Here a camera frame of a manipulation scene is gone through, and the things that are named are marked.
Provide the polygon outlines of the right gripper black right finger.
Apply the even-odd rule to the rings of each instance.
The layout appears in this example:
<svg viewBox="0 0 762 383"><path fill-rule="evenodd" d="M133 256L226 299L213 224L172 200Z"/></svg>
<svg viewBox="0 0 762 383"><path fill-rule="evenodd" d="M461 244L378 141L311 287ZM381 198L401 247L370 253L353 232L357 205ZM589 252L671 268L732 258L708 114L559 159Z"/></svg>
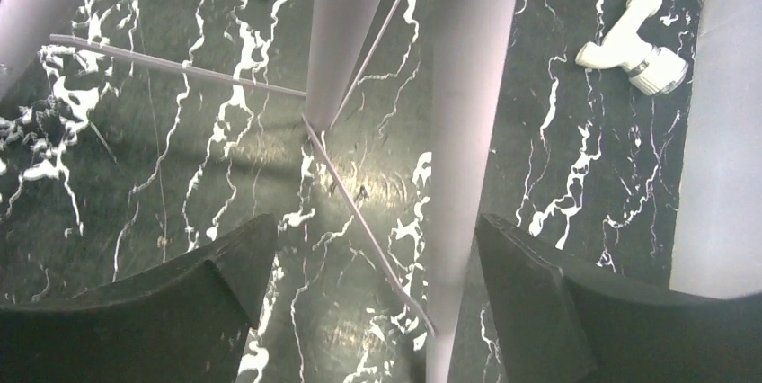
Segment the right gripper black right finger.
<svg viewBox="0 0 762 383"><path fill-rule="evenodd" d="M758 382L761 297L703 298L601 269L483 214L475 230L510 382Z"/></svg>

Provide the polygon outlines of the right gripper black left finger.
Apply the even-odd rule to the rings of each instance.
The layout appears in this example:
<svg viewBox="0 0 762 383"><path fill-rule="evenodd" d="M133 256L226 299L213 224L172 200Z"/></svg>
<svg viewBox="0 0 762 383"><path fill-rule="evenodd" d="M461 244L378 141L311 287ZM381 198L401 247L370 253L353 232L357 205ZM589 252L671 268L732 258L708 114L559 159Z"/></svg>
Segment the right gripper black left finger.
<svg viewBox="0 0 762 383"><path fill-rule="evenodd" d="M2 381L235 381L278 237L276 219L263 214L73 298L2 307Z"/></svg>

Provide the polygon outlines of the lilac perforated music stand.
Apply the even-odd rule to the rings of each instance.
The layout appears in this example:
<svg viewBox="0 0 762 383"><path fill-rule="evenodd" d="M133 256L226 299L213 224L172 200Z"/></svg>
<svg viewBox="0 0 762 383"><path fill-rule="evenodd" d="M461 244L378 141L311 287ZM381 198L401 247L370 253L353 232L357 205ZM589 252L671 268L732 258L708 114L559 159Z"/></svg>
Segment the lilac perforated music stand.
<svg viewBox="0 0 762 383"><path fill-rule="evenodd" d="M442 0L435 31L426 379L449 377L516 0ZM9 90L79 0L1 0L1 88ZM304 121L330 129L380 0L314 0Z"/></svg>

